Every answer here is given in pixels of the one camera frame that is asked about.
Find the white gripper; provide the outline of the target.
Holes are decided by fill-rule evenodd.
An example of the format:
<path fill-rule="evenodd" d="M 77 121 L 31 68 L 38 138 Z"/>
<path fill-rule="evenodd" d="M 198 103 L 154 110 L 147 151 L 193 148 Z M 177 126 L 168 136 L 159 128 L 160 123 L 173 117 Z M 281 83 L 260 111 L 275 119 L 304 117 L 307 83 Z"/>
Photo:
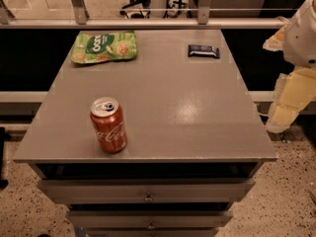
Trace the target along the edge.
<path fill-rule="evenodd" d="M 266 129 L 282 133 L 299 113 L 316 98 L 316 11 L 315 0 L 305 0 L 286 27 L 266 39 L 263 49 L 282 51 L 287 62 L 296 65 L 276 80 Z"/>

